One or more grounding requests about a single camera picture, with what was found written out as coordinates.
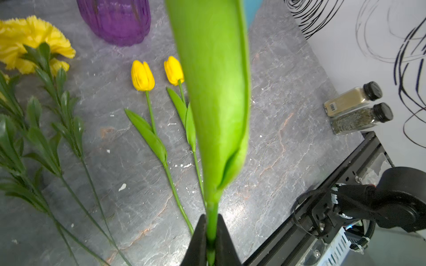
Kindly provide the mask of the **yellow carnation stem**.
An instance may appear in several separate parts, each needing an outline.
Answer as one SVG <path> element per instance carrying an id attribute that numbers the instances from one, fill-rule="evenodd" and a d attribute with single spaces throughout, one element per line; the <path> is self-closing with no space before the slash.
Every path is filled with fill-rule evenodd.
<path id="1" fill-rule="evenodd" d="M 42 174 L 43 171 L 50 172 L 61 181 L 67 190 L 70 190 L 71 187 L 65 180 L 59 157 L 60 142 L 65 141 L 75 157 L 81 163 L 84 163 L 84 123 L 74 113 L 78 100 L 71 96 L 70 92 L 64 87 L 69 71 L 68 60 L 74 58 L 75 54 L 75 49 L 71 46 L 70 41 L 57 27 L 36 16 L 1 21 L 1 63 L 4 64 L 6 69 L 18 72 L 18 75 L 15 75 L 18 79 L 14 82 L 15 97 L 15 88 L 20 79 L 19 75 L 34 74 L 41 81 L 43 89 L 51 97 L 52 105 L 49 106 L 49 110 L 58 117 L 58 121 L 52 123 L 54 135 L 46 137 L 41 129 L 41 114 L 39 131 L 35 132 L 35 137 L 31 137 L 29 142 L 25 142 L 23 153 L 25 155 L 38 154 L 49 165 L 56 165 L 54 169 L 60 171 L 60 173 L 54 174 L 30 157 L 24 157 L 23 162 L 31 179 L 34 178 L 36 171 L 41 168 Z M 29 115 L 29 113 L 34 112 L 34 109 L 28 107 L 32 98 L 34 96 L 28 100 L 26 107 L 19 104 L 30 127 L 34 127 L 31 123 L 32 115 Z"/>
<path id="2" fill-rule="evenodd" d="M 38 161 L 42 167 L 54 174 L 60 173 L 60 171 L 56 171 L 54 169 L 56 165 L 49 165 L 45 162 L 44 158 L 40 157 L 38 154 L 33 153 L 25 155 L 23 153 L 25 142 L 29 142 L 31 137 L 35 137 L 35 132 L 39 131 L 39 119 L 42 111 L 40 102 L 36 98 L 32 98 L 28 103 L 28 107 L 34 109 L 33 113 L 29 113 L 29 115 L 32 115 L 31 123 L 34 127 L 30 127 L 14 95 L 14 82 L 16 82 L 17 79 L 16 76 L 7 79 L 7 76 L 1 73 L 1 169 L 11 175 L 6 178 L 5 182 L 1 182 L 1 191 L 3 191 L 6 196 L 16 197 L 26 201 L 36 210 L 46 214 L 53 221 L 76 265 L 79 263 L 65 235 L 69 235 L 76 244 L 81 246 L 100 263 L 107 266 L 108 263 L 104 259 L 90 250 L 56 219 L 39 189 L 42 169 L 40 168 L 36 171 L 33 179 L 30 178 L 30 174 L 23 162 L 24 157 L 30 157 Z"/>

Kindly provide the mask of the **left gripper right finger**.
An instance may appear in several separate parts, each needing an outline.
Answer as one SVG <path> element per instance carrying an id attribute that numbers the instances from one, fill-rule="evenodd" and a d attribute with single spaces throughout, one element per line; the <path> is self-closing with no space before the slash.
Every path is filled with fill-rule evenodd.
<path id="1" fill-rule="evenodd" d="M 215 240 L 216 266 L 242 266 L 229 231 L 221 214 L 218 214 Z"/>

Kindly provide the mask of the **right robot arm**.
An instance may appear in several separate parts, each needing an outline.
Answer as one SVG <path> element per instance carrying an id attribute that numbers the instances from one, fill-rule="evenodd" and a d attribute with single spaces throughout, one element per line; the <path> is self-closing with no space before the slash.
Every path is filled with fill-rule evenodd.
<path id="1" fill-rule="evenodd" d="M 407 233 L 426 228 L 426 174 L 411 167 L 387 169 L 377 185 L 336 184 L 297 197 L 291 208 L 297 227 L 326 239 L 359 220 Z"/>

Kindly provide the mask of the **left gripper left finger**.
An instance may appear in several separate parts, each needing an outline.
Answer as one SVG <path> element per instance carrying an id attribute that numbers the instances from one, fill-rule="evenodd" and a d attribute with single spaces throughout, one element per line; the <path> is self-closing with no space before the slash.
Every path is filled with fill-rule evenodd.
<path id="1" fill-rule="evenodd" d="M 206 266 L 206 215 L 201 215 L 189 243 L 181 266 Z"/>

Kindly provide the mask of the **orange yellow tulip stem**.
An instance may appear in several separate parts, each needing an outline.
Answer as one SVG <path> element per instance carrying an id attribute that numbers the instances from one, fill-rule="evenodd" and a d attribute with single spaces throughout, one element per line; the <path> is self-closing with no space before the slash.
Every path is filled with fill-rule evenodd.
<path id="1" fill-rule="evenodd" d="M 219 202 L 245 163 L 251 71 L 242 1 L 166 1 L 193 111 L 206 201 L 207 263 L 216 262 Z"/>

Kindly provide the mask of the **purple glass vase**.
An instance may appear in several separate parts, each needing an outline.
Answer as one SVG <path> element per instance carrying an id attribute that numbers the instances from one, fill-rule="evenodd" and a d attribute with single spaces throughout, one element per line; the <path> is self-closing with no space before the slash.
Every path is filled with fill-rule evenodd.
<path id="1" fill-rule="evenodd" d="M 78 0 L 78 9 L 92 32 L 118 46 L 141 43 L 150 32 L 151 13 L 148 0 L 90 1 Z"/>

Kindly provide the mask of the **teal ceramic vase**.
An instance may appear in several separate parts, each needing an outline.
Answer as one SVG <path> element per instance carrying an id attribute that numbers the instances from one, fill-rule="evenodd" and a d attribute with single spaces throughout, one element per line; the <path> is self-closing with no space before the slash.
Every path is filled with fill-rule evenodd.
<path id="1" fill-rule="evenodd" d="M 252 25 L 256 13 L 263 3 L 263 0 L 243 0 L 245 18 L 247 27 L 250 28 Z"/>

